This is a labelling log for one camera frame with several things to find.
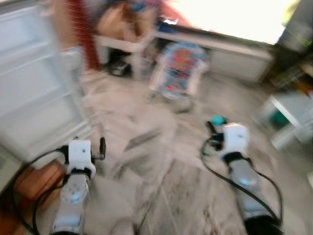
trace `marble floor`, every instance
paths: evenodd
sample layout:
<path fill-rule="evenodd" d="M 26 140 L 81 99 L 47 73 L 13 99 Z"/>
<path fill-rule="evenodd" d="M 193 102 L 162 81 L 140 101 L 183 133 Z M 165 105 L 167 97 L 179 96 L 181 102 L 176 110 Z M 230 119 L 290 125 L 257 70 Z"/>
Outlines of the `marble floor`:
<path fill-rule="evenodd" d="M 272 147 L 273 130 L 260 129 L 251 119 L 269 95 L 266 87 L 206 74 L 194 109 L 175 114 L 159 97 L 148 102 L 148 81 L 97 72 L 85 75 L 82 84 L 86 107 L 96 114 L 90 138 L 98 143 L 104 131 L 107 141 L 107 158 L 96 164 L 91 183 L 86 234 L 108 235 L 123 218 L 136 224 L 139 235 L 246 234 L 233 190 L 199 159 L 208 135 L 203 123 L 215 114 L 249 127 L 249 156 L 283 192 L 285 234 L 312 234 L 313 192 L 306 178 L 313 170 L 312 146 L 295 141 L 281 152 Z M 208 163 L 226 175 L 216 157 Z M 266 200 L 277 208 L 273 187 L 261 184 Z M 49 227 L 54 208 L 42 215 L 42 229 Z"/>

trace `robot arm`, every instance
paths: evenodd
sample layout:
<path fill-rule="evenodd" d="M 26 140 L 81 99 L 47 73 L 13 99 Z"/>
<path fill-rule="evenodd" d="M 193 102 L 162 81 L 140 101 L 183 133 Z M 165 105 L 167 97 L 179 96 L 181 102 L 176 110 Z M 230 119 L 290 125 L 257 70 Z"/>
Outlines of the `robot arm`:
<path fill-rule="evenodd" d="M 104 159 L 105 142 L 100 139 L 100 155 Z M 91 162 L 91 142 L 71 141 L 68 145 L 68 168 L 61 191 L 60 205 L 56 214 L 52 235 L 82 235 L 84 230 L 84 207 L 89 193 L 89 182 L 96 169 Z"/>
<path fill-rule="evenodd" d="M 259 173 L 253 169 L 252 162 L 247 157 L 248 129 L 244 125 L 230 123 L 223 125 L 222 133 L 217 133 L 211 122 L 208 121 L 206 126 L 211 133 L 208 142 L 219 151 L 221 160 L 228 167 L 231 183 L 236 186 L 234 189 L 237 195 L 238 209 L 248 234 L 282 235 L 277 217 L 270 213 L 268 208 L 266 209 L 264 205 L 240 189 L 247 190 L 265 203 L 260 187 Z"/>

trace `white table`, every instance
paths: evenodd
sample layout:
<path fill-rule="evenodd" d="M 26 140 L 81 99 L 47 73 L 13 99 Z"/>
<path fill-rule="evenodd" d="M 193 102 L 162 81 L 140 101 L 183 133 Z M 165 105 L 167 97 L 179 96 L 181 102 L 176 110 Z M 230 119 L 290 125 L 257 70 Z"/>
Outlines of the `white table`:
<path fill-rule="evenodd" d="M 302 93 L 271 95 L 253 119 L 263 125 L 276 110 L 290 122 L 271 138 L 276 149 L 285 147 L 295 136 L 300 141 L 306 141 L 313 135 L 310 129 L 313 123 L 313 101 L 309 97 Z"/>
<path fill-rule="evenodd" d="M 131 43 L 123 40 L 118 40 L 106 36 L 95 35 L 95 42 L 98 51 L 99 61 L 105 64 L 109 61 L 108 48 L 119 49 L 131 53 L 131 65 L 133 70 L 133 78 L 142 78 L 142 53 L 148 44 L 154 39 L 155 30 L 141 38 L 138 43 Z"/>

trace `teal object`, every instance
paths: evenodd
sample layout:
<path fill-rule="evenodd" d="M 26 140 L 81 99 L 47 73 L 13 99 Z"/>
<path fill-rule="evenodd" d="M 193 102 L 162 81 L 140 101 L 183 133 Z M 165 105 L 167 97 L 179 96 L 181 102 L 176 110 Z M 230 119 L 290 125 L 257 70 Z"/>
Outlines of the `teal object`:
<path fill-rule="evenodd" d="M 225 124 L 225 118 L 221 115 L 214 115 L 212 117 L 212 124 L 213 126 L 222 126 Z"/>
<path fill-rule="evenodd" d="M 289 123 L 288 119 L 278 110 L 270 117 L 270 121 L 279 127 L 283 127 Z"/>

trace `cable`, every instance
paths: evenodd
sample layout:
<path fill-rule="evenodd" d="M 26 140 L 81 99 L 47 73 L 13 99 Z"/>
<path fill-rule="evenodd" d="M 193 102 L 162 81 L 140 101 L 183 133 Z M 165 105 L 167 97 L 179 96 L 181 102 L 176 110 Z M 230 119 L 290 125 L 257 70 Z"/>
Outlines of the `cable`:
<path fill-rule="evenodd" d="M 280 190 L 280 188 L 277 186 L 277 184 L 268 176 L 262 174 L 261 172 L 257 171 L 256 169 L 252 168 L 258 175 L 263 177 L 264 179 L 268 180 L 276 189 L 277 195 L 278 195 L 278 201 L 279 201 L 279 220 L 280 223 L 283 223 L 283 194 Z"/>
<path fill-rule="evenodd" d="M 33 230 L 35 232 L 35 235 L 40 235 L 39 231 L 38 231 L 38 227 L 37 227 L 37 222 L 36 222 L 36 214 L 37 214 L 37 209 L 39 206 L 39 203 L 41 201 L 41 199 L 47 194 L 49 195 L 50 193 L 52 193 L 54 190 L 60 189 L 62 188 L 62 186 L 58 186 L 58 187 L 52 187 L 47 189 L 46 191 L 44 191 L 35 201 L 34 207 L 33 207 L 33 215 L 32 215 L 32 223 L 33 223 Z"/>
<path fill-rule="evenodd" d="M 264 202 L 262 201 L 260 198 L 258 198 L 256 195 L 254 195 L 253 193 L 251 193 L 250 191 L 248 191 L 247 189 L 245 189 L 244 187 L 240 186 L 239 184 L 233 182 L 232 180 L 222 176 L 221 174 L 217 173 L 216 171 L 214 171 L 213 169 L 211 169 L 210 167 L 208 167 L 208 165 L 204 162 L 204 157 L 207 156 L 207 154 L 204 152 L 204 148 L 205 145 L 209 142 L 209 139 L 206 140 L 201 147 L 201 161 L 202 164 L 204 165 L 204 167 L 210 171 L 212 174 L 214 174 L 215 176 L 217 176 L 218 178 L 226 181 L 227 183 L 229 183 L 230 185 L 232 185 L 233 187 L 235 187 L 236 189 L 244 192 L 245 194 L 247 194 L 248 196 L 250 196 L 251 198 L 253 198 L 255 201 L 257 201 L 258 203 L 260 203 L 270 214 L 271 216 L 276 220 L 278 225 L 282 224 L 282 217 L 278 218 L 277 215 L 273 212 L 273 210 Z"/>
<path fill-rule="evenodd" d="M 32 161 L 26 163 L 18 172 L 17 174 L 14 176 L 14 178 L 12 179 L 11 181 L 11 184 L 10 184 L 10 187 L 9 187 L 9 195 L 11 197 L 11 206 L 12 206 L 12 209 L 13 209 L 13 212 L 15 213 L 15 215 L 17 216 L 18 220 L 22 223 L 22 225 L 28 230 L 30 231 L 32 234 L 36 235 L 35 234 L 35 231 L 34 229 L 24 220 L 23 216 L 21 215 L 21 213 L 19 212 L 18 208 L 17 208 L 17 205 L 16 205 L 16 202 L 15 202 L 15 199 L 14 199 L 14 186 L 15 186 L 15 183 L 17 181 L 17 179 L 20 177 L 20 175 L 29 167 L 31 166 L 33 163 L 35 163 L 36 161 L 38 161 L 39 159 L 51 154 L 51 153 L 54 153 L 54 152 L 58 152 L 59 149 L 53 149 L 53 150 L 50 150 L 48 152 L 45 152 L 44 154 L 36 157 L 35 159 L 33 159 Z"/>

